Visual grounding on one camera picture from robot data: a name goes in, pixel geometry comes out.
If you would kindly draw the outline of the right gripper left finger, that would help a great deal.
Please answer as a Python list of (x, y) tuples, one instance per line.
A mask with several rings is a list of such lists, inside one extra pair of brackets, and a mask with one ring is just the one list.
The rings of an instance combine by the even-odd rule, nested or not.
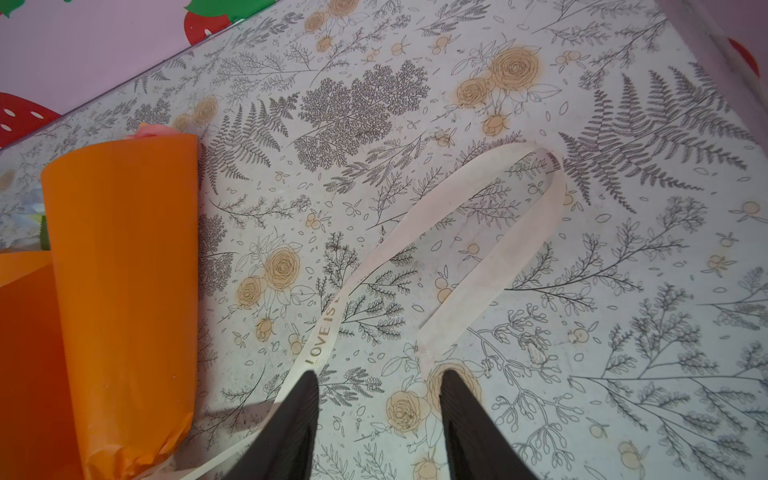
[(309, 479), (318, 417), (318, 379), (307, 371), (224, 479)]

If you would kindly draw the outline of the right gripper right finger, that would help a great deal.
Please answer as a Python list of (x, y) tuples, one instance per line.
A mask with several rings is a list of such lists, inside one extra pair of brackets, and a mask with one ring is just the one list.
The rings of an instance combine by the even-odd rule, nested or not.
[(439, 394), (452, 480), (535, 480), (455, 370), (442, 374)]

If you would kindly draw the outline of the orange wrapping paper sheet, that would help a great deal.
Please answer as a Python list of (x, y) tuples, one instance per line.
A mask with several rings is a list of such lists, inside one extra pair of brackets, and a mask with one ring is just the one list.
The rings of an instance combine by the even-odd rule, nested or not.
[(91, 145), (42, 172), (50, 249), (1, 257), (1, 475), (133, 479), (190, 431), (198, 140)]

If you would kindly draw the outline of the pink fake rose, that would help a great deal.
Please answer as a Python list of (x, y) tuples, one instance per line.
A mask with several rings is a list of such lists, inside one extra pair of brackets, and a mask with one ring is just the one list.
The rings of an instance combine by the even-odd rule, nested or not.
[(130, 139), (142, 139), (152, 137), (168, 137), (179, 135), (180, 132), (172, 127), (159, 124), (141, 123), (137, 131), (130, 135)]

